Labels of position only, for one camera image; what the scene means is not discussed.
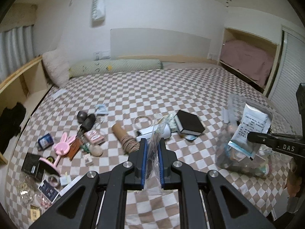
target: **metal screw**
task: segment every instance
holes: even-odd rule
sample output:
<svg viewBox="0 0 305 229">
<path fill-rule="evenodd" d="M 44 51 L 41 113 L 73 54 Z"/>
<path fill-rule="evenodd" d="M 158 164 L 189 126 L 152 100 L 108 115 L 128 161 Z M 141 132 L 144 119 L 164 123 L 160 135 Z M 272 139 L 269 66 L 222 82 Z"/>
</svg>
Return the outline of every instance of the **metal screw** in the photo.
<svg viewBox="0 0 305 229">
<path fill-rule="evenodd" d="M 211 177 L 218 177 L 218 171 L 217 170 L 211 170 L 211 171 L 209 171 L 209 175 Z"/>
<path fill-rule="evenodd" d="M 175 161 L 175 162 L 173 162 L 173 166 L 179 168 L 182 166 L 182 163 L 180 161 Z"/>
<path fill-rule="evenodd" d="M 90 171 L 87 172 L 87 177 L 93 178 L 95 176 L 96 176 L 96 172 L 95 171 L 90 170 Z"/>
<path fill-rule="evenodd" d="M 126 162 L 123 163 L 123 166 L 124 166 L 125 168 L 130 168 L 130 167 L 132 166 L 132 162 L 126 161 Z"/>
</svg>

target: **black ball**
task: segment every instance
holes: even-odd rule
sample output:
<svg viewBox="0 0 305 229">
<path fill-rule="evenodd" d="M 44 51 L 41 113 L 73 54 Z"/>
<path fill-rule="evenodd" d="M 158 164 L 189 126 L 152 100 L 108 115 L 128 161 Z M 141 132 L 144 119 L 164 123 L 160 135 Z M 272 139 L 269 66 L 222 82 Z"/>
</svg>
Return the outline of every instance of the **black ball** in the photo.
<svg viewBox="0 0 305 229">
<path fill-rule="evenodd" d="M 84 111 L 79 111 L 79 112 L 77 113 L 77 122 L 78 122 L 79 124 L 82 124 L 82 123 L 87 119 L 87 117 L 88 117 L 88 115 L 87 115 L 86 112 L 84 112 Z"/>
</svg>

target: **pink cloth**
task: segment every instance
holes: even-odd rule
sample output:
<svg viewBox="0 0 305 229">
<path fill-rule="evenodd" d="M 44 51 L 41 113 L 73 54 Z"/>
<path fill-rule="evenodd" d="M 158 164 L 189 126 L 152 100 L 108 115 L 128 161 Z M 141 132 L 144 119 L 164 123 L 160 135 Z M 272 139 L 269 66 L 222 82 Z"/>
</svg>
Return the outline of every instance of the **pink cloth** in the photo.
<svg viewBox="0 0 305 229">
<path fill-rule="evenodd" d="M 220 59 L 263 87 L 269 77 L 274 57 L 242 40 L 230 40 L 222 47 Z"/>
</svg>

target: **pink bunny phone stand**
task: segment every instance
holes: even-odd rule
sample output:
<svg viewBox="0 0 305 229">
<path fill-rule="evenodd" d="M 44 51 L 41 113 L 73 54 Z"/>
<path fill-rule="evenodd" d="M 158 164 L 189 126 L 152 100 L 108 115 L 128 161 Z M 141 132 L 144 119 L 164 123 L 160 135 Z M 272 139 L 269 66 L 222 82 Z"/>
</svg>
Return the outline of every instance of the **pink bunny phone stand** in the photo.
<svg viewBox="0 0 305 229">
<path fill-rule="evenodd" d="M 57 168 L 57 164 L 61 156 L 68 154 L 70 150 L 70 144 L 76 139 L 76 136 L 72 136 L 68 140 L 67 138 L 68 138 L 68 134 L 64 132 L 63 135 L 61 136 L 60 142 L 54 146 L 54 150 L 55 153 L 57 154 L 57 158 L 53 164 L 44 157 L 41 157 L 39 159 L 40 165 L 43 167 L 43 169 L 45 169 L 46 172 L 60 176 L 60 170 Z"/>
</svg>

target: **white door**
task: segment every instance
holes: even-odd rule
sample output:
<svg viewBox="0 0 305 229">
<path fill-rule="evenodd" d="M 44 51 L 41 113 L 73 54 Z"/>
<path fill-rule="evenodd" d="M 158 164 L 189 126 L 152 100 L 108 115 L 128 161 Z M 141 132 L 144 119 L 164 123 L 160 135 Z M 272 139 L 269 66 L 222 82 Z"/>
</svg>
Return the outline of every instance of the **white door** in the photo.
<svg viewBox="0 0 305 229">
<path fill-rule="evenodd" d="M 302 121 L 295 93 L 300 83 L 305 83 L 305 39 L 284 31 L 279 70 L 268 98 L 298 135 L 302 135 Z"/>
</svg>

